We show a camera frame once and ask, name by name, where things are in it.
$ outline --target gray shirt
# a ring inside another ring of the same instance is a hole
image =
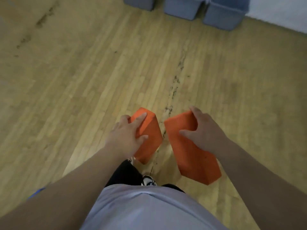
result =
[[[161,186],[110,185],[103,189],[81,230],[227,230],[185,193]]]

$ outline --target hardwood floor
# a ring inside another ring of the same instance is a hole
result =
[[[122,0],[19,1],[0,34],[1,215],[91,157],[141,106],[162,132],[198,106],[307,193],[306,35],[249,18],[226,32],[165,15],[161,1],[152,12]],[[230,229],[258,229],[224,171],[210,186],[180,176],[167,135],[138,168]]]

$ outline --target person's left hand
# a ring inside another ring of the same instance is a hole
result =
[[[141,125],[147,113],[137,117],[132,123],[128,123],[129,115],[121,116],[106,139],[105,147],[110,147],[122,153],[125,158],[132,157],[139,147],[148,139],[148,135],[135,138],[136,129]]]

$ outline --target person's left arm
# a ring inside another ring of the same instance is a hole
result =
[[[128,123],[122,116],[104,148],[81,166],[0,219],[0,229],[79,229],[117,167],[148,138],[135,138],[146,114]]]

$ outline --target orange block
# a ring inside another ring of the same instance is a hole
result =
[[[209,185],[222,176],[213,154],[201,150],[191,140],[179,134],[179,130],[195,131],[197,120],[192,111],[164,121],[169,142],[174,151],[180,173],[190,179]]]
[[[155,113],[145,108],[141,107],[138,109],[137,112],[131,116],[128,122],[132,123],[144,112],[147,112],[147,116],[140,127],[137,129],[135,137],[138,138],[141,135],[148,135],[148,139],[141,145],[141,147],[135,153],[134,157],[145,165],[149,162],[152,155],[162,143],[163,137]]]

